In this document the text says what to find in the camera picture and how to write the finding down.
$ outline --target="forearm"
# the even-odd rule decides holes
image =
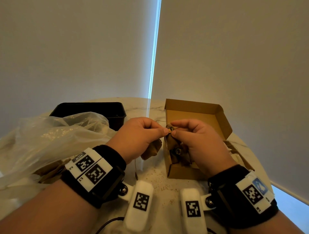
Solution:
[[[40,192],[0,221],[0,233],[90,233],[98,210],[63,181]]]
[[[303,233],[288,217],[279,211],[270,220],[246,229],[230,229],[231,234]]]

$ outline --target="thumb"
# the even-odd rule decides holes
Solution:
[[[149,142],[153,142],[169,133],[169,130],[165,127],[146,129],[146,131],[148,133],[147,140],[149,140]]]
[[[180,140],[187,146],[192,147],[192,143],[194,142],[195,133],[182,131],[182,130],[174,130],[172,131],[171,134],[172,134],[172,137],[176,138],[177,140]]]

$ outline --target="wristband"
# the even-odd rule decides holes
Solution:
[[[235,229],[261,224],[279,209],[274,195],[246,168],[236,165],[208,179],[212,210],[226,226]]]
[[[99,209],[104,202],[117,198],[115,190],[123,180],[126,163],[117,151],[99,145],[84,150],[65,167],[61,180]]]

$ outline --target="left hand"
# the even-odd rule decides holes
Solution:
[[[106,143],[129,164],[147,149],[148,145],[169,133],[154,120],[146,117],[132,118]]]

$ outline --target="hand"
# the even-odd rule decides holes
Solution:
[[[210,125],[197,119],[175,120],[171,124],[179,127],[172,136],[189,147],[190,156],[208,177],[237,164]]]
[[[166,136],[168,133],[167,128],[162,127],[150,118],[132,118],[119,129],[106,145],[116,150],[129,164],[133,159],[144,153],[151,142]]]

